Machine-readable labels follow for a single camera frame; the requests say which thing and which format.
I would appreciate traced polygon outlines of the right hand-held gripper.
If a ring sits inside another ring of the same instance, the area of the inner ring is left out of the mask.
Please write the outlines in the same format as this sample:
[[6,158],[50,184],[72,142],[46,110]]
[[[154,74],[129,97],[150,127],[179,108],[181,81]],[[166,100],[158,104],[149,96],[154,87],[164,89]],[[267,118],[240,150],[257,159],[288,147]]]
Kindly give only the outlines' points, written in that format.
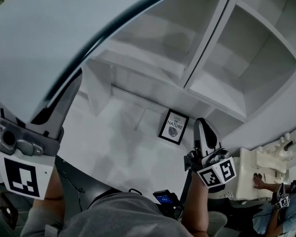
[[191,151],[184,156],[185,171],[196,173],[210,192],[224,190],[226,183],[236,177],[233,158],[226,149],[220,149],[220,134],[208,120],[198,118],[193,132],[197,152]]

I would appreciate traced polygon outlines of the white ornate vanity table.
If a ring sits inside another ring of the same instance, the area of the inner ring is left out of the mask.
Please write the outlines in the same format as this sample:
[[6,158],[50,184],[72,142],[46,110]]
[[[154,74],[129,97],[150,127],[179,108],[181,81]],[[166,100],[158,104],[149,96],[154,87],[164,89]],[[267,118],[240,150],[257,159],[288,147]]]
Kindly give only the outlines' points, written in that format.
[[272,192],[254,188],[253,176],[260,174],[262,180],[270,184],[290,184],[296,180],[296,130],[251,151],[241,148],[234,163],[236,178],[227,183],[223,191],[210,195],[211,198],[271,199]]

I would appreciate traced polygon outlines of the black device with blue screen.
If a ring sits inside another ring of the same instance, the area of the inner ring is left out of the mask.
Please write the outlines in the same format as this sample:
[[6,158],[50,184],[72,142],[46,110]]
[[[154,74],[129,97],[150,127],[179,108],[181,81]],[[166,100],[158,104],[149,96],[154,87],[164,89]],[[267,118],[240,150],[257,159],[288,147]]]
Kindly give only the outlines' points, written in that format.
[[179,220],[184,210],[184,205],[179,201],[175,193],[169,190],[162,190],[153,193],[157,199],[159,210],[164,216]]

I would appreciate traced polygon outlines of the person's right forearm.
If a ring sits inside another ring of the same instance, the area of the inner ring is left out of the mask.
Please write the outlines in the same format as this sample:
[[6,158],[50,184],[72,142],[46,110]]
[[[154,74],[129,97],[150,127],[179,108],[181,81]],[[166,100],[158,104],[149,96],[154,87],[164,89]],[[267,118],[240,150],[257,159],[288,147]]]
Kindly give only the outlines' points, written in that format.
[[193,172],[185,201],[182,224],[194,237],[208,237],[208,191],[209,189],[198,174]]

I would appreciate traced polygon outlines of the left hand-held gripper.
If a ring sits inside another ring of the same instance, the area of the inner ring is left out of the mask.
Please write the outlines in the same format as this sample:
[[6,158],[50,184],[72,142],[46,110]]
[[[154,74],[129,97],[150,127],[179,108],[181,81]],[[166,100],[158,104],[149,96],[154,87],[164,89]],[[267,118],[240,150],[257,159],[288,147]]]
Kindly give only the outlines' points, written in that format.
[[60,148],[62,125],[82,82],[82,69],[31,122],[31,131],[0,102],[0,175],[8,191],[43,200]]

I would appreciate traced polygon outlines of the white shelving unit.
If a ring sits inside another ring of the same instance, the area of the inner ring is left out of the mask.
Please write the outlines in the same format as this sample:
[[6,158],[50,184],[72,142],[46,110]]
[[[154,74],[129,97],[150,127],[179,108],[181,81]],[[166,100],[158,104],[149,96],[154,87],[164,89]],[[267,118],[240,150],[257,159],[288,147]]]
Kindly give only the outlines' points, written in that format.
[[82,68],[93,115],[119,89],[227,137],[296,74],[296,0],[163,0],[102,48]]

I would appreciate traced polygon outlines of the person's grey shirt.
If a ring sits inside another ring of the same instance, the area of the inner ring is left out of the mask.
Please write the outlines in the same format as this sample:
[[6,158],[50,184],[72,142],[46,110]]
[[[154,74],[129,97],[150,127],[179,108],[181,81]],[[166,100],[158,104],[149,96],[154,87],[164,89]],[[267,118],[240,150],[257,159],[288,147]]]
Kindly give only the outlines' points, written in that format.
[[164,216],[150,199],[118,193],[94,202],[62,223],[47,209],[32,208],[20,237],[192,237],[178,221]]

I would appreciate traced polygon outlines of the person's black shorts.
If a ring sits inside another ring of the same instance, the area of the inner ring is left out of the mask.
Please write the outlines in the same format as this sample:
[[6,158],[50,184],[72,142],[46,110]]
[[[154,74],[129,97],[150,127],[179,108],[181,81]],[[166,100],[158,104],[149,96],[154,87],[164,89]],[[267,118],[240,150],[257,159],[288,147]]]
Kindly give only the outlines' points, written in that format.
[[[136,193],[136,194],[139,194],[139,195],[143,195],[140,191],[136,190],[136,189],[133,189],[133,188],[130,188],[128,191],[128,193]],[[88,206],[88,208],[90,208],[96,201],[102,199],[102,198],[105,198],[107,196],[113,196],[113,195],[116,195],[116,194],[119,194],[119,193],[125,193],[125,192],[122,192],[118,189],[115,189],[115,188],[111,188],[109,189],[108,191],[100,194],[99,196],[95,197],[93,199],[93,201],[90,203],[90,205]]]

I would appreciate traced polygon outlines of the dark brown square panel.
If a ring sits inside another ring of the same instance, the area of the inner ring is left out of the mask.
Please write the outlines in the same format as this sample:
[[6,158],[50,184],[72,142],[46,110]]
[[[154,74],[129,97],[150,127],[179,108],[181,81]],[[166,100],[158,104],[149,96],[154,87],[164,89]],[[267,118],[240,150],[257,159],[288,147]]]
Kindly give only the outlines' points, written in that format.
[[14,230],[18,220],[18,210],[5,193],[1,193],[0,195],[0,213],[10,228]]

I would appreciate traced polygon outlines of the person's left forearm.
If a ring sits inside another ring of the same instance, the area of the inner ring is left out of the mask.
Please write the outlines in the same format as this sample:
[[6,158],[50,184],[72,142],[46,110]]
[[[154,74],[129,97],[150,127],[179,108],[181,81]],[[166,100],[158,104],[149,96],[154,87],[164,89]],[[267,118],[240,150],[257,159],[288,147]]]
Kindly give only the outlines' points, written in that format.
[[[65,218],[64,190],[56,166],[53,167],[44,199],[35,199],[30,210],[42,210],[55,216],[63,224]],[[26,223],[34,217],[28,214]]]

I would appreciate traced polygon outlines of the black framed picture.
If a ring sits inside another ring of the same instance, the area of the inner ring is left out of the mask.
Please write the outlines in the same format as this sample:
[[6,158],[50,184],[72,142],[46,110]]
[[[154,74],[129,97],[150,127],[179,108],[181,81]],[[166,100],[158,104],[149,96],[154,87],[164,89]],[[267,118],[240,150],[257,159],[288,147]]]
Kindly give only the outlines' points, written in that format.
[[169,109],[158,137],[176,145],[180,145],[188,121],[188,116]]

